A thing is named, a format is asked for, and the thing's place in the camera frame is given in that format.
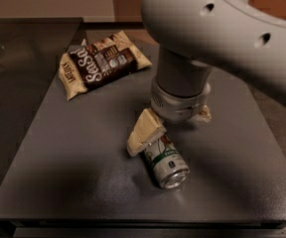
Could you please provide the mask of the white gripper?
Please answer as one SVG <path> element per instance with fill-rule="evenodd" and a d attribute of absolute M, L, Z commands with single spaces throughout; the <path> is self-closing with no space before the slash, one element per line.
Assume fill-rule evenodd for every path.
<path fill-rule="evenodd" d="M 142 111 L 127 140 L 126 149 L 131 157 L 144 151 L 166 132 L 163 120 L 185 122 L 194 119 L 199 122 L 212 121 L 207 100 L 211 92 L 208 83 L 200 94 L 193 97 L 177 97 L 161 88 L 155 79 L 151 86 L 151 108 Z"/>

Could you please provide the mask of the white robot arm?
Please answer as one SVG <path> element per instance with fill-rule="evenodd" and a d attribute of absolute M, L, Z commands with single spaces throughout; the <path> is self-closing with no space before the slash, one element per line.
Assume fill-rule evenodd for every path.
<path fill-rule="evenodd" d="M 135 156 L 206 105 L 209 75 L 220 68 L 286 106 L 286 20 L 248 0 L 142 0 L 144 27 L 159 44 L 151 106 L 127 141 Z"/>

